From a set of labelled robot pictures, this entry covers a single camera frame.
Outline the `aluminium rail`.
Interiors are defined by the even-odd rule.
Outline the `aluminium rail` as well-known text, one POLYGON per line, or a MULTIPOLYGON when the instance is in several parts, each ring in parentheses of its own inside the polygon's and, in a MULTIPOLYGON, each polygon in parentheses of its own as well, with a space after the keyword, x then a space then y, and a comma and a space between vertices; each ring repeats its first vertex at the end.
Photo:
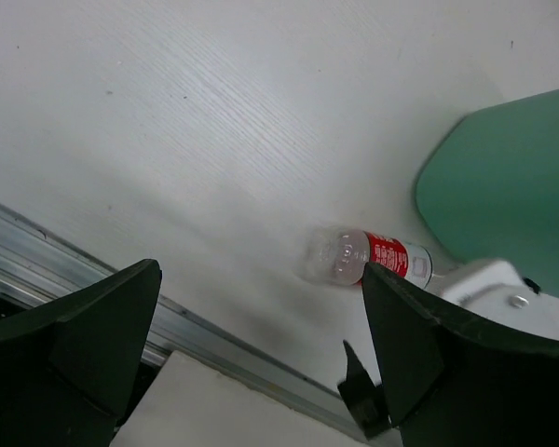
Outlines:
MULTIPOLYGON (((0 292, 17 305, 49 303, 114 272, 113 267, 0 204, 0 292)), ((160 366, 174 351, 354 440, 364 439, 334 391, 159 296, 143 361, 160 366)))

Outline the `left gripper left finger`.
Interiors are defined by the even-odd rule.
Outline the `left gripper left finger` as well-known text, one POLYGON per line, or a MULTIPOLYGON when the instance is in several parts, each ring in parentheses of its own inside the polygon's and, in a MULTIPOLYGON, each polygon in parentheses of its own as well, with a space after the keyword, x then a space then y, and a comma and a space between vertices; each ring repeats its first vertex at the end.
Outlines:
POLYGON ((0 317, 0 446, 107 446, 124 416, 162 272, 145 259, 0 317))

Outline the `green plastic bin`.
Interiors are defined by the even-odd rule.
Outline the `green plastic bin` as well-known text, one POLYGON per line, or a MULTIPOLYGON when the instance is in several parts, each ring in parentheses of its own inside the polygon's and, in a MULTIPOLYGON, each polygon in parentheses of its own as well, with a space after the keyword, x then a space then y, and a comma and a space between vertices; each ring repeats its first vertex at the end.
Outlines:
POLYGON ((559 89, 464 117, 420 171, 415 199, 453 258, 502 258, 559 297, 559 89))

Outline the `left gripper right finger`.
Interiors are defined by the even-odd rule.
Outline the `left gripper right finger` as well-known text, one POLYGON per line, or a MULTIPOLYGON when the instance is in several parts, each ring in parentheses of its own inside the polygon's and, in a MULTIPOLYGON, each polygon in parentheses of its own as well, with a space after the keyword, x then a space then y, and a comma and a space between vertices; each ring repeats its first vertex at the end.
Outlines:
POLYGON ((406 446, 559 446, 559 341, 447 303, 379 264, 362 278, 391 423, 406 446))

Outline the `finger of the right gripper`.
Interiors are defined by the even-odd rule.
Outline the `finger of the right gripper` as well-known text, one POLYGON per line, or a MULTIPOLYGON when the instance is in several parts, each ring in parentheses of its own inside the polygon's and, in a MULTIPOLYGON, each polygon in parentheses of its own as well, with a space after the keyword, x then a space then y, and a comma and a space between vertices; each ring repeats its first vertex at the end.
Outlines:
POLYGON ((383 385, 373 382, 348 341, 343 346, 347 371, 337 385, 339 395, 364 437, 376 438, 391 429, 383 385))

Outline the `red label plastic bottle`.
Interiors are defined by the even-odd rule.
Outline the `red label plastic bottle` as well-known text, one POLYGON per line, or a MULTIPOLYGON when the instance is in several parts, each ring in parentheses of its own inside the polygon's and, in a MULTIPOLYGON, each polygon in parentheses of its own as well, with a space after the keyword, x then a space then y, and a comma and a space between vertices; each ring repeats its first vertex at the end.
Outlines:
POLYGON ((367 264, 380 264, 421 289, 452 267, 435 251, 396 237, 349 226, 321 226, 307 234, 297 272, 312 283, 359 286, 367 264))

